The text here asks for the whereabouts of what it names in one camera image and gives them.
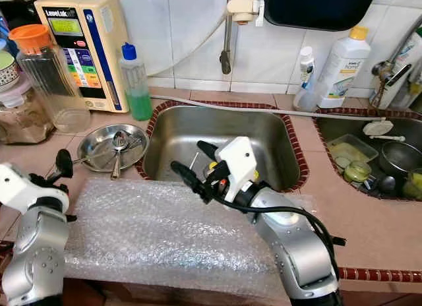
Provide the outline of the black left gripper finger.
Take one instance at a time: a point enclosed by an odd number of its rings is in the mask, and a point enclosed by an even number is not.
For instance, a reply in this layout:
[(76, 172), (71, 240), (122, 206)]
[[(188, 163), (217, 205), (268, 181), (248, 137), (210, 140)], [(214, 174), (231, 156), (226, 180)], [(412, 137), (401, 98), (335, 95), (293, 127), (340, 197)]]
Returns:
[(55, 156), (54, 177), (73, 177), (74, 166), (69, 150), (60, 149)]

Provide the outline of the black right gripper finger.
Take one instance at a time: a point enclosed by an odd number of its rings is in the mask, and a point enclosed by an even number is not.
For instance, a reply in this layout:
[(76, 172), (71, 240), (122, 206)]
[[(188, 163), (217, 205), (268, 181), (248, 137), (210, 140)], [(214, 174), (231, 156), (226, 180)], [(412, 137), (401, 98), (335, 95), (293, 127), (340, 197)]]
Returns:
[(215, 200), (211, 183), (199, 179), (195, 171), (178, 161), (171, 162), (171, 169), (181, 177), (181, 180), (192, 189), (194, 194), (199, 195), (203, 202)]
[(219, 147), (212, 143), (208, 143), (208, 141), (200, 140), (196, 143), (199, 150), (213, 162), (219, 162), (220, 159), (217, 157), (217, 150), (219, 150)]

